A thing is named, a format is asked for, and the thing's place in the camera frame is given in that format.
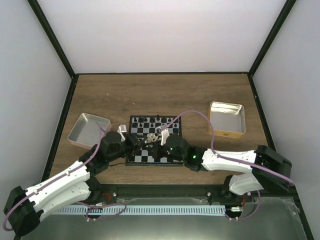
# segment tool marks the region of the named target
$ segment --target silver metal tray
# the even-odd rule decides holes
[[[100,124],[101,128],[106,133],[110,131],[111,123],[109,119],[82,113],[68,136],[70,143],[79,147],[91,149],[100,141],[100,129],[96,122]]]
[[[240,104],[213,101],[209,115],[216,136],[240,138],[246,132],[245,108]]]

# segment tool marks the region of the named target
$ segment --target robotic arm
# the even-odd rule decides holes
[[[169,161],[178,160],[195,172],[228,170],[244,173],[228,176],[224,182],[226,189],[221,195],[228,193],[228,196],[238,196],[263,189],[276,193],[285,193],[289,190],[289,183],[285,180],[261,169],[219,157],[222,155],[254,163],[289,178],[292,164],[267,146],[258,146],[256,150],[244,152],[217,151],[213,153],[210,148],[189,145],[184,138],[177,134],[169,135],[167,131],[161,132],[161,143],[147,143],[153,158],[167,157]],[[14,188],[4,208],[6,215],[19,201],[32,194],[8,217],[16,235],[20,237],[30,233],[47,216],[64,206],[78,201],[92,203],[97,200],[101,194],[101,186],[95,176],[106,170],[110,162],[118,158],[134,156],[146,144],[145,140],[144,136],[123,135],[121,132],[110,131],[101,139],[100,144],[93,146],[64,171],[25,190],[21,186]],[[84,164],[97,147],[98,150],[92,160]],[[55,179],[57,180],[52,184],[38,191],[39,188]]]

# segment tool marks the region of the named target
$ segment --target chessboard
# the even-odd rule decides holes
[[[161,134],[158,133],[157,127],[165,126],[171,123],[177,116],[147,116],[147,115],[134,115],[130,116],[129,133],[155,136],[161,140]],[[179,117],[170,127],[168,127],[170,134],[179,134],[182,136],[181,130],[181,117]],[[148,146],[143,146],[135,156],[131,156],[125,160],[126,165],[134,166],[182,166],[183,163],[178,160],[168,161],[166,157],[154,159],[148,152]]]

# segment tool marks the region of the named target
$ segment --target chess square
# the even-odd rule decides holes
[[[136,152],[136,155],[141,156],[142,155],[142,149],[140,149],[139,151]]]
[[[141,156],[148,156],[148,151],[145,149],[141,150]]]
[[[141,162],[147,163],[148,162],[148,156],[141,156]]]
[[[153,159],[154,163],[161,163],[160,158],[157,158],[157,159],[152,158],[152,159]]]
[[[141,156],[135,156],[135,157],[134,157],[134,161],[135,161],[136,163],[141,163],[141,162],[142,162],[142,157],[141,157]]]
[[[131,156],[127,159],[128,163],[134,162],[135,161],[135,157]]]
[[[154,163],[155,160],[152,156],[148,156],[148,163]]]

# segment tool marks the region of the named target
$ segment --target black frame edge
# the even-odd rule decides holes
[[[48,156],[48,159],[47,159],[46,164],[45,164],[45,168],[44,168],[44,171],[43,171],[41,182],[47,180],[49,178],[49,176],[50,176],[51,168],[52,168],[54,160],[55,160],[55,156],[56,156],[56,153],[57,153],[57,149],[58,149],[58,145],[59,145],[60,138],[61,138],[61,135],[62,135],[62,131],[64,129],[65,122],[66,122],[66,119],[67,119],[67,116],[68,116],[68,112],[69,112],[69,108],[70,108],[70,105],[71,105],[72,97],[73,97],[73,95],[75,93],[75,89],[76,89],[78,78],[79,78],[79,75],[76,74],[75,77],[71,80],[71,83],[70,83],[70,86],[69,86],[69,90],[67,92],[67,95],[66,95],[66,98],[65,98],[65,102],[64,102],[64,105],[63,105],[63,108],[62,108],[62,112],[61,112],[61,115],[60,115],[60,119],[59,119],[59,122],[58,122],[58,126],[57,126],[55,134],[54,134],[54,138],[53,138],[53,142],[52,142],[51,149],[50,149],[50,152],[49,152],[49,156]]]
[[[255,86],[255,83],[254,83],[254,79],[249,74],[248,74],[248,80],[249,80],[249,84],[250,84],[250,87],[251,87],[251,90],[252,90],[252,93],[253,93],[253,97],[254,97],[254,101],[255,101],[255,104],[256,104],[256,108],[258,109],[258,113],[259,113],[259,116],[260,116],[260,120],[261,120],[261,123],[262,123],[262,127],[263,127],[263,130],[264,130],[264,135],[265,135],[266,141],[268,143],[269,148],[271,148],[271,149],[276,151],[276,146],[275,146],[274,140],[272,138],[272,135],[271,135],[268,123],[267,123],[267,119],[266,119],[264,110],[262,108],[262,105],[261,105],[261,102],[260,102],[260,99],[259,99],[259,96],[258,96],[258,92],[257,92],[256,86]]]
[[[167,72],[85,72],[79,75],[208,75],[208,74],[248,74],[247,71],[167,71]]]
[[[284,24],[287,16],[289,15],[291,9],[295,5],[297,0],[286,0],[285,4],[283,5],[283,8],[281,12],[279,13],[277,19],[275,20],[268,36],[266,37],[258,55],[256,56],[252,67],[249,70],[249,74],[254,76],[258,67],[260,66],[262,60],[264,59],[265,55],[267,54],[271,44],[275,40],[279,30],[281,29],[282,25]]]
[[[314,238],[314,236],[312,234],[311,228],[309,226],[309,223],[308,223],[304,208],[302,207],[302,204],[300,202],[300,199],[298,199],[298,200],[295,199],[294,200],[294,204],[299,209],[299,211],[298,211],[299,212],[299,218],[300,218],[300,221],[302,223],[302,227],[303,227],[303,230],[304,230],[304,233],[306,235],[307,240],[315,240],[315,238]]]
[[[70,75],[71,78],[75,77],[75,72],[72,69],[67,56],[65,54],[65,52],[63,51],[60,43],[58,42],[58,39],[54,33],[54,31],[52,30],[44,12],[42,11],[39,3],[37,0],[27,0],[30,7],[32,8],[34,14],[36,15],[36,17],[38,18],[43,30],[45,31],[46,35],[48,36],[54,50],[56,51],[56,53],[58,54],[62,64],[64,65],[66,71],[68,72],[68,74]]]
[[[13,240],[21,240],[20,236],[15,235]]]

